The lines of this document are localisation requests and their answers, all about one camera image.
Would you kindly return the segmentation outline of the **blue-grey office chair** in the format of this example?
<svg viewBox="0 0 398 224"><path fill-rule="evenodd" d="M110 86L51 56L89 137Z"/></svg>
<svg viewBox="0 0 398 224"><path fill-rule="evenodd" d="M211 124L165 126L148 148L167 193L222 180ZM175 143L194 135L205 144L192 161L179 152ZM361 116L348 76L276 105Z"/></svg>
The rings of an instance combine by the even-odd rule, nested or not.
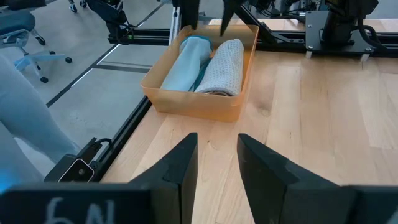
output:
<svg viewBox="0 0 398 224"><path fill-rule="evenodd" d="M30 36L34 37L42 46L46 45L45 39L35 29L36 20L29 11L15 12L0 16L0 49L16 47L23 53L23 57L13 62L18 71L23 71L29 65L42 83L47 83L47 77L41 74L38 62L64 59L66 63L73 60L65 54L56 54L54 51L41 51L34 54L28 53L26 46Z"/></svg>

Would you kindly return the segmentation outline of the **grey waffle microfiber towel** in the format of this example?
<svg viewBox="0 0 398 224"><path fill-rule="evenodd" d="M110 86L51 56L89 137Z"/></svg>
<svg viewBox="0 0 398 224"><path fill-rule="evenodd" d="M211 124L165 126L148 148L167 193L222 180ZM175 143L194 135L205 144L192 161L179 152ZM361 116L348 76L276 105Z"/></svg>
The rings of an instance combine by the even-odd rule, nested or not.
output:
<svg viewBox="0 0 398 224"><path fill-rule="evenodd" d="M243 81L244 46L239 39L223 42L206 67L196 93L237 96Z"/></svg>

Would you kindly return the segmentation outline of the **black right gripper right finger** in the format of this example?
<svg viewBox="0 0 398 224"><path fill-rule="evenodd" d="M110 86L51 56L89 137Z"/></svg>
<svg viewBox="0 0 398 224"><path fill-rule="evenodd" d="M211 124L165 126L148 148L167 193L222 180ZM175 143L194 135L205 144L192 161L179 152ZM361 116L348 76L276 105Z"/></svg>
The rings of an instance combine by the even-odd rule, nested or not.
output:
<svg viewBox="0 0 398 224"><path fill-rule="evenodd" d="M398 186L335 184L247 134L237 153L255 224L398 224Z"/></svg>

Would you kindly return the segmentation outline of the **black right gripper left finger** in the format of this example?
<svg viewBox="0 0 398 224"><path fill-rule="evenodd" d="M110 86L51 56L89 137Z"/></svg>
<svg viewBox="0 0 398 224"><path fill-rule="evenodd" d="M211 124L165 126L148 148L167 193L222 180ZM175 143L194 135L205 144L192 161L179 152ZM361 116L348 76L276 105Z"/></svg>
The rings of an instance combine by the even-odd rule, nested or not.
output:
<svg viewBox="0 0 398 224"><path fill-rule="evenodd" d="M128 183L41 183L0 195L0 224L191 224L198 134Z"/></svg>

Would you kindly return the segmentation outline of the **orange plastic cup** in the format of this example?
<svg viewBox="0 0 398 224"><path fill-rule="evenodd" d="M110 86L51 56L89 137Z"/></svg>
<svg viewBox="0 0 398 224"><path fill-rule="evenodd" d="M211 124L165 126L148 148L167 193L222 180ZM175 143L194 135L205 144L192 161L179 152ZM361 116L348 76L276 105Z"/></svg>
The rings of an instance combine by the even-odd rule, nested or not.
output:
<svg viewBox="0 0 398 224"><path fill-rule="evenodd" d="M144 94L158 112L179 114L223 122L238 120L251 78L251 65L257 44L259 27L255 25L229 25L220 36L220 25L198 26L195 30L185 26L167 47L164 54L141 80ZM162 90L161 84L179 56L179 46L189 35L202 35L218 48L223 42L239 39L244 46L243 80L237 96L220 96L188 91Z"/></svg>

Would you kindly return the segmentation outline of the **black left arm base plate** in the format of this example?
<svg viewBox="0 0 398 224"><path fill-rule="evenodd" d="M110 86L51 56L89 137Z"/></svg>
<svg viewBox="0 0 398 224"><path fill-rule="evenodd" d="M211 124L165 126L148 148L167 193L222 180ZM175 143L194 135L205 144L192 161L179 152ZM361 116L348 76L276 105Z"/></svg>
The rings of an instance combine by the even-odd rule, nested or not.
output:
<svg viewBox="0 0 398 224"><path fill-rule="evenodd" d="M368 57L374 48L363 40L359 30L351 31L347 44L329 44L323 38L323 30L328 17L326 11L310 11L305 16L305 48L306 57L318 55L345 55Z"/></svg>

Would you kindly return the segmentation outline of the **teal microfiber towel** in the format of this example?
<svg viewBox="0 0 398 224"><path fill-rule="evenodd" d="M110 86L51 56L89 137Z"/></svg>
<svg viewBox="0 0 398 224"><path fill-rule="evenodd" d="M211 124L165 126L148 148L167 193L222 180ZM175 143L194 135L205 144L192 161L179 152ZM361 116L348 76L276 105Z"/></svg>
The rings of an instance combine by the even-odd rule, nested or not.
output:
<svg viewBox="0 0 398 224"><path fill-rule="evenodd" d="M200 70L212 53L211 41L202 35L190 35L182 41L179 56L166 75L161 89L193 91Z"/></svg>

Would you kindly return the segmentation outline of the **black machine part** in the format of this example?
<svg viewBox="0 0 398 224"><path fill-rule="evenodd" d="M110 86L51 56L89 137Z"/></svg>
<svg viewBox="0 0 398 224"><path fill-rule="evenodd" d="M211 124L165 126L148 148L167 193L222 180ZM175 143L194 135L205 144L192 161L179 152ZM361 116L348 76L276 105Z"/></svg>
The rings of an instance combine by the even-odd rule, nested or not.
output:
<svg viewBox="0 0 398 224"><path fill-rule="evenodd" d="M122 0L86 0L89 8L105 21L110 43L129 45L134 38L135 26L130 25Z"/></svg>

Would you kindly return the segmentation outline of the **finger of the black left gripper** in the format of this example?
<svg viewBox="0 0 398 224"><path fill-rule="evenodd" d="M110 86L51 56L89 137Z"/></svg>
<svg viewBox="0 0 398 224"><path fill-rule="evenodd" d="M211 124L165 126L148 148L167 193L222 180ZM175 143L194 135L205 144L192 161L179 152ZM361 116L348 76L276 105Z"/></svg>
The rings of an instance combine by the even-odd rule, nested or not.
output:
<svg viewBox="0 0 398 224"><path fill-rule="evenodd" d="M200 0L180 0L182 27L191 26L194 30L197 28L199 6Z"/></svg>
<svg viewBox="0 0 398 224"><path fill-rule="evenodd" d="M224 35L229 22L231 21L234 13L239 10L239 8L246 2L246 0L223 0L224 11L221 21L220 36Z"/></svg>

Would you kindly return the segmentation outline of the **person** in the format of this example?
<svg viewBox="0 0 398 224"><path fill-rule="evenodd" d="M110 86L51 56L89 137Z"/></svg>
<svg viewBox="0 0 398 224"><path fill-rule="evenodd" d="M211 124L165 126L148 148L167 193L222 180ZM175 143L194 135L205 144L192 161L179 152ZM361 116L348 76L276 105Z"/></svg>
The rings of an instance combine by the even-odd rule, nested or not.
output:
<svg viewBox="0 0 398 224"><path fill-rule="evenodd" d="M13 185L44 180L15 138L54 163L80 151L59 128L37 90L0 54L0 193Z"/></svg>

